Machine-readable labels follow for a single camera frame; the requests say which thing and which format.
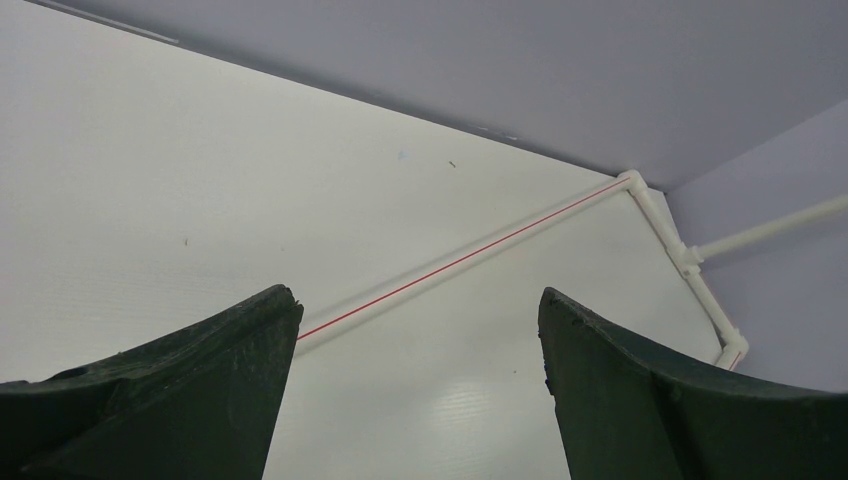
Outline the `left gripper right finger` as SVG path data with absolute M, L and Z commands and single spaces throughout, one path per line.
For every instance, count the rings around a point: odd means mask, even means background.
M 538 309 L 574 479 L 843 479 L 847 397 L 684 355 L 554 288 Z

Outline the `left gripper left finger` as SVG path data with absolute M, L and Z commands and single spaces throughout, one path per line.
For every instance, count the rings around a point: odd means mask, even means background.
M 283 285 L 111 357 L 1 386 L 5 479 L 259 479 L 303 306 Z

